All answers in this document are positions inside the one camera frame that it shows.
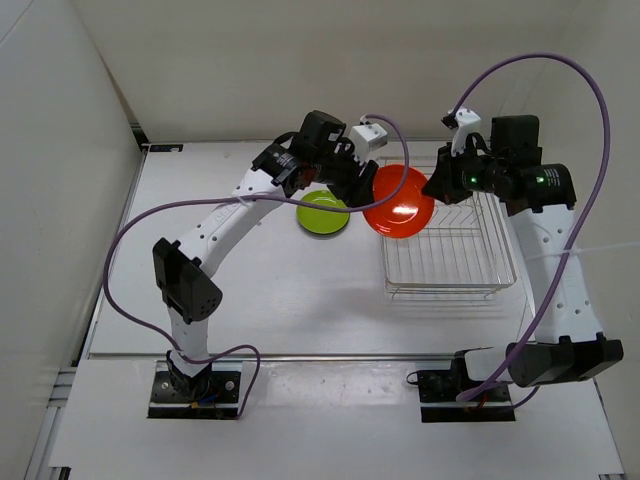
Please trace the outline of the orange plate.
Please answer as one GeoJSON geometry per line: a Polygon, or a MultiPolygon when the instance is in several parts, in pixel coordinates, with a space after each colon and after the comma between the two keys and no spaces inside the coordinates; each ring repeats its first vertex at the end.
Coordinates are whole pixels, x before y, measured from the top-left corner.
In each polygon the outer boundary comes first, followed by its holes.
{"type": "MultiPolygon", "coordinates": [[[[390,164],[381,167],[373,182],[375,200],[389,196],[400,184],[404,166],[390,164]]],[[[412,237],[429,223],[435,210],[435,200],[422,194],[428,178],[410,167],[400,191],[384,204],[363,212],[368,225],[378,234],[394,239],[412,237]]]]}

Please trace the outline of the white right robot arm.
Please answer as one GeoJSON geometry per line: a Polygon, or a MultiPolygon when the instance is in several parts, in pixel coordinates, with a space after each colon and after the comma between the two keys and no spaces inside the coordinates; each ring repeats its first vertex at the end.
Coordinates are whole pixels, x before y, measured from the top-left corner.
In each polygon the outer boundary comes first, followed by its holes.
{"type": "Polygon", "coordinates": [[[498,385],[580,382],[620,362],[622,343],[606,337],[572,251],[584,216],[575,210],[571,174],[563,164],[543,162],[538,118],[495,117],[488,140],[479,133],[480,116],[469,109],[451,112],[443,122],[454,135],[439,149],[422,192],[446,205],[476,193],[504,205],[535,309],[518,341],[457,353],[452,393],[469,401],[498,385]]]}

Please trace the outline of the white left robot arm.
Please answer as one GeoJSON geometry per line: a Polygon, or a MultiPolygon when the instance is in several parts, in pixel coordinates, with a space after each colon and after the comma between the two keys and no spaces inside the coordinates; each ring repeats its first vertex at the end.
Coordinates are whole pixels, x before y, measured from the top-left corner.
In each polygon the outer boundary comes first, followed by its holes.
{"type": "Polygon", "coordinates": [[[280,135],[252,161],[234,202],[216,206],[179,239],[156,242],[156,284],[177,343],[167,354],[170,384],[182,397],[197,401],[210,389],[208,320],[223,298],[212,278],[225,257],[282,200],[311,183],[326,185],[350,208],[373,203],[378,166],[369,155],[387,140],[378,124],[364,120],[348,128],[314,110],[298,131],[280,135]]]}

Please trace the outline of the green plate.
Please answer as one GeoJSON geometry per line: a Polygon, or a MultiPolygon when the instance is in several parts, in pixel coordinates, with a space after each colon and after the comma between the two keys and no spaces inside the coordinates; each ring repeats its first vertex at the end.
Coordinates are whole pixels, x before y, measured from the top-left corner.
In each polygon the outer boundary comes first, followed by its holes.
{"type": "MultiPolygon", "coordinates": [[[[316,206],[345,209],[346,205],[329,190],[316,190],[301,198],[302,202],[316,206]]],[[[330,212],[310,207],[298,206],[296,218],[299,225],[308,233],[320,236],[339,233],[349,222],[349,213],[330,212]]]]}

